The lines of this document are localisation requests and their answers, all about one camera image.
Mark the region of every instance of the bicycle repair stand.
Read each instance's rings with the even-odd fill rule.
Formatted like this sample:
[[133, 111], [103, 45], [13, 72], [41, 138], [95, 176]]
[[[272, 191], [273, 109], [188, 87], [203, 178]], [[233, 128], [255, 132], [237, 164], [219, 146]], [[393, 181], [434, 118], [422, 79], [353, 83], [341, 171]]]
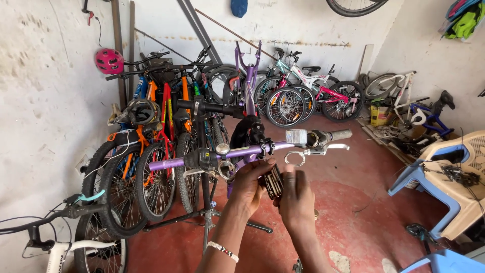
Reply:
[[[188, 117], [188, 114], [185, 111], [185, 109], [179, 108], [178, 111], [180, 112], [181, 110], [183, 110], [183, 112], [185, 112], [185, 115]], [[201, 136], [206, 135], [205, 121], [206, 121], [207, 117], [205, 115], [205, 112], [201, 111], [201, 109], [198, 109], [197, 104], [195, 106], [194, 116], [195, 116], [195, 120], [196, 120], [196, 123], [197, 123], [196, 128], [197, 128], [197, 136], [198, 136], [197, 137], [198, 146], [199, 147], [206, 147], [206, 140], [205, 140], [204, 137], [201, 137]], [[217, 180], [214, 181], [213, 186], [212, 186], [212, 191], [209, 194], [209, 175], [206, 172], [203, 172], [203, 173], [201, 173], [201, 179], [202, 179], [202, 196], [204, 198], [204, 208], [203, 209], [201, 209], [199, 211], [194, 211], [192, 213], [189, 213], [189, 214], [186, 214], [186, 215], [183, 215], [183, 216], [179, 216], [179, 217], [176, 217], [176, 218], [173, 218], [173, 219], [170, 219], [170, 220], [166, 220], [166, 221], [162, 221], [162, 222], [159, 222], [159, 223], [155, 223], [155, 224], [145, 226], [145, 228], [143, 228], [143, 231], [148, 232], [152, 229], [156, 229], [156, 228], [163, 227], [163, 226], [166, 226], [166, 225], [174, 224], [174, 223], [177, 223], [177, 222], [180, 222], [180, 221], [185, 221], [185, 220], [190, 219], [190, 218], [194, 218], [194, 217], [197, 217], [197, 216], [204, 216], [204, 224], [203, 224], [203, 226], [204, 226], [204, 242], [203, 242], [203, 246], [202, 246], [202, 254], [204, 254], [205, 251], [206, 251], [206, 247], [207, 247], [207, 238], [208, 238], [208, 235], [209, 235], [209, 230], [211, 230], [215, 226], [212, 223], [212, 216], [220, 217], [221, 212], [215, 210], [214, 207], [211, 206], [212, 198], [213, 198], [214, 192], [215, 192], [215, 187], [217, 185]], [[202, 224], [193, 223], [193, 222], [186, 222], [186, 223], [202, 225]], [[257, 224], [257, 223], [253, 223], [253, 222], [247, 222], [246, 225], [253, 227], [253, 228], [260, 229], [260, 230], [264, 230], [267, 233], [273, 233], [273, 229], [271, 229], [267, 226], [261, 225], [261, 224]]]

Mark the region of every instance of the blue bag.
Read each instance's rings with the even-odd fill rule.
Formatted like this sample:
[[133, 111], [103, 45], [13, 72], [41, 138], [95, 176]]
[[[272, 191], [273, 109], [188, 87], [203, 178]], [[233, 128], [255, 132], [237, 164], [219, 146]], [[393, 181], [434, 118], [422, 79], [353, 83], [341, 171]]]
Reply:
[[234, 16], [242, 18], [247, 12], [247, 0], [231, 0], [231, 11]]

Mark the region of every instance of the bicycle saddle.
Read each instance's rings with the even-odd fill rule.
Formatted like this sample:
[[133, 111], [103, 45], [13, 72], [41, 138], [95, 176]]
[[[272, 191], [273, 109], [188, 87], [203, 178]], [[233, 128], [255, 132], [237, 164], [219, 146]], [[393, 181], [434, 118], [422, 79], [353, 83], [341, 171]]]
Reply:
[[231, 72], [224, 83], [224, 89], [222, 91], [222, 103], [224, 106], [228, 106], [234, 102], [234, 89], [236, 88], [236, 81], [239, 79], [240, 73], [240, 70]]
[[187, 110], [179, 108], [174, 114], [173, 119], [179, 121], [188, 121], [190, 120], [190, 116], [189, 113], [187, 113]]
[[318, 72], [322, 69], [320, 66], [312, 66], [312, 67], [302, 67], [303, 70], [309, 70], [312, 72]]
[[439, 100], [433, 104], [433, 109], [431, 112], [435, 115], [440, 114], [441, 111], [443, 111], [443, 107], [445, 107], [445, 105], [448, 105], [451, 110], [455, 109], [453, 96], [446, 90], [441, 93]]

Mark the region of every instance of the concrete floor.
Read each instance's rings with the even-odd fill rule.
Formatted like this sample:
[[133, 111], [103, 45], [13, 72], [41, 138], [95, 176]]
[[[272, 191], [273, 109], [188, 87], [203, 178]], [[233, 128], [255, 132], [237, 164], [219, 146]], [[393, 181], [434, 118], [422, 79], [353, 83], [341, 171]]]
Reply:
[[[237, 122], [232, 118], [224, 120], [228, 132], [233, 131]], [[262, 122], [267, 136], [284, 139], [284, 129], [271, 125], [265, 118]], [[317, 233], [324, 254], [334, 261], [340, 258], [340, 263], [331, 261], [332, 266], [341, 273], [390, 273], [395, 271], [384, 267], [406, 267], [425, 255], [422, 243], [404, 227], [418, 222], [432, 228], [446, 214], [447, 207], [426, 193], [407, 188], [389, 197], [387, 189], [397, 177], [394, 174], [404, 166], [399, 159], [375, 141], [367, 140], [369, 136], [355, 120], [332, 123], [314, 115], [295, 128], [323, 131], [350, 128], [354, 133], [350, 139], [339, 141], [350, 145], [350, 150], [307, 156], [306, 164], [300, 167], [315, 192], [315, 208], [320, 214]], [[278, 165], [285, 164], [286, 152], [275, 153]], [[226, 203], [225, 183], [218, 183], [216, 189], [216, 208], [222, 210]], [[200, 199], [199, 208], [203, 206]], [[183, 214], [178, 199], [166, 219]], [[236, 272], [291, 272], [297, 254], [268, 196], [251, 220], [270, 226], [274, 232], [267, 234], [246, 228]], [[140, 232], [129, 240], [128, 272], [194, 272], [202, 255], [202, 238], [203, 227], [183, 222], [149, 233]], [[431, 270], [424, 266], [415, 272]]]

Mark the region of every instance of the cardboard box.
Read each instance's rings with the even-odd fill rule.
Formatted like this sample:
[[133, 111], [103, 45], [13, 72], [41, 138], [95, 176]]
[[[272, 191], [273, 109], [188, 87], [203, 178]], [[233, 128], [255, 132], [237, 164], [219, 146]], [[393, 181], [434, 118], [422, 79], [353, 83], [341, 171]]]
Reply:
[[386, 116], [389, 107], [376, 107], [371, 105], [371, 125], [374, 127], [387, 125], [389, 119], [392, 117], [392, 112]]

